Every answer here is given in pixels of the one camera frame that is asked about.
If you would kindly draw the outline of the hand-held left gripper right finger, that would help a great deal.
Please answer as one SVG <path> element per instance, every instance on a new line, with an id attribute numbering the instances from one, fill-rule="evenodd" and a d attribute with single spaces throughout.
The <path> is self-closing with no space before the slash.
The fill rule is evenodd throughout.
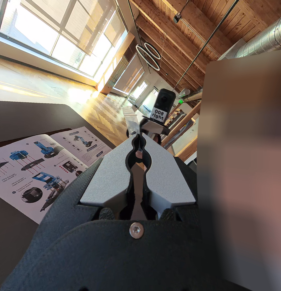
<path id="1" fill-rule="evenodd" d="M 140 146 L 146 167 L 141 206 L 147 220 L 159 219 L 166 209 L 196 204 L 187 183 L 186 164 L 146 134 L 141 134 Z"/>

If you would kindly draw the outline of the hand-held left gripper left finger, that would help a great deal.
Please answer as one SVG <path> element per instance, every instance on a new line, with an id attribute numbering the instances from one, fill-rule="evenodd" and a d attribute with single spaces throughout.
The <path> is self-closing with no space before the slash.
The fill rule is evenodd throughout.
<path id="1" fill-rule="evenodd" d="M 136 163 L 140 135 L 134 134 L 106 154 L 80 199 L 83 205 L 109 208 L 119 219 L 130 220 L 135 204 L 131 168 Z"/>

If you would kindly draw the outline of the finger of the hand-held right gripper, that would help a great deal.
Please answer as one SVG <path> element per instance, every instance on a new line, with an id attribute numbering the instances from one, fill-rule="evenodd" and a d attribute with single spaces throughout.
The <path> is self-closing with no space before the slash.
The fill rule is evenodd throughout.
<path id="1" fill-rule="evenodd" d="M 154 120 L 151 120 L 149 118 L 142 118 L 142 133 L 168 135 L 170 131 L 171 130 L 163 124 L 155 122 Z"/>
<path id="2" fill-rule="evenodd" d="M 164 127 L 144 127 L 143 133 L 150 137 L 152 140 L 156 139 L 156 142 L 160 142 L 160 135 L 163 134 Z"/>

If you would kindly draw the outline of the large window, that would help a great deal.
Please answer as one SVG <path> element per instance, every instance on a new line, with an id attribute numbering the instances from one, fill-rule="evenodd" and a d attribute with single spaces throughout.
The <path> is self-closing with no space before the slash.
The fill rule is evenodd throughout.
<path id="1" fill-rule="evenodd" d="M 0 1 L 0 34 L 99 81 L 128 34 L 117 1 Z"/>

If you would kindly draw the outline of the open instruction manual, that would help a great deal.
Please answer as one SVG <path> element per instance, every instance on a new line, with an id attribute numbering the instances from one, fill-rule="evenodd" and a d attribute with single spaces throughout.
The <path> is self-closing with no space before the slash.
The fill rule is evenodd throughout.
<path id="1" fill-rule="evenodd" d="M 86 127 L 0 147 L 0 198 L 40 224 L 67 186 L 111 150 Z"/>

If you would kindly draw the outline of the dark desk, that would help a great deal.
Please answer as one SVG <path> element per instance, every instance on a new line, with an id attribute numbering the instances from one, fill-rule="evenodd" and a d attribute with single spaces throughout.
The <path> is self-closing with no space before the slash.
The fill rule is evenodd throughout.
<path id="1" fill-rule="evenodd" d="M 99 125 L 92 126 L 68 105 L 0 101 L 0 146 L 11 140 L 82 126 L 112 149 L 126 139 L 107 139 Z M 0 198 L 0 286 L 26 252 L 37 227 L 37 223 Z"/>

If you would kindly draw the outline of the wooden post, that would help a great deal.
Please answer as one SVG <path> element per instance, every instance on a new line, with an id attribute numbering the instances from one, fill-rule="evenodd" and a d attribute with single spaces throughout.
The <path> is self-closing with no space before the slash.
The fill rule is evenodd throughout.
<path id="1" fill-rule="evenodd" d="M 165 137 L 161 143 L 161 146 L 165 148 L 165 145 L 175 136 L 176 133 L 181 130 L 186 123 L 188 123 L 191 118 L 200 111 L 201 108 L 201 102 L 200 101 L 169 133 L 167 137 Z"/>

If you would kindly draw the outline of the small clear plastic bag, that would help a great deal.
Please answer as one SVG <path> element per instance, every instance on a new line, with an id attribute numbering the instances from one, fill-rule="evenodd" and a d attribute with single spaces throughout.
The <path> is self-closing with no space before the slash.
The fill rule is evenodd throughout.
<path id="1" fill-rule="evenodd" d="M 135 114 L 134 110 L 130 106 L 126 106 L 122 108 L 122 112 L 124 114 L 124 118 L 127 125 L 127 137 L 134 134 L 140 133 L 139 122 L 137 119 L 137 115 Z"/>

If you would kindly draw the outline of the silver ventilation duct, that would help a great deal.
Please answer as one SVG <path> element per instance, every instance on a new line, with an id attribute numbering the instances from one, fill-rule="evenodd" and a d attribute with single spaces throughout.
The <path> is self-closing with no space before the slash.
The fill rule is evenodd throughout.
<path id="1" fill-rule="evenodd" d="M 233 58 L 259 55 L 281 50 L 281 17 L 244 46 L 240 47 Z"/>

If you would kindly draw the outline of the black ceiling pipe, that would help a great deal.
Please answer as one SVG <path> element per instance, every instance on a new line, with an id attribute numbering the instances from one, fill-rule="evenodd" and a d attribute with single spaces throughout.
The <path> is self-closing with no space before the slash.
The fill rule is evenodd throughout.
<path id="1" fill-rule="evenodd" d="M 190 69 L 190 67 L 194 64 L 194 62 L 197 60 L 198 56 L 201 54 L 201 52 L 204 50 L 204 48 L 208 45 L 209 41 L 212 39 L 212 37 L 215 35 L 215 33 L 219 30 L 220 26 L 222 25 L 222 23 L 226 20 L 226 18 L 229 16 L 230 12 L 233 10 L 233 8 L 237 5 L 237 3 L 239 2 L 239 0 L 235 0 L 233 2 L 233 4 L 230 6 L 230 8 L 228 9 L 228 11 L 226 12 L 226 14 L 223 16 L 223 18 L 221 19 L 221 21 L 219 22 L 219 24 L 217 25 L 217 27 L 214 29 L 214 31 L 212 32 L 212 34 L 210 35 L 210 37 L 208 38 L 208 40 L 205 42 L 205 44 L 202 46 L 202 48 L 200 49 L 200 51 L 197 53 L 197 55 L 195 56 L 195 58 L 191 61 L 190 65 L 188 66 L 188 68 L 186 69 L 186 71 L 183 73 L 183 75 L 181 76 L 181 78 L 179 79 L 179 81 L 176 83 L 176 85 L 174 86 L 173 89 L 175 89 L 177 87 L 177 85 L 179 84 L 179 82 L 182 80 L 182 78 L 186 75 L 186 73 L 188 72 L 188 70 Z"/>

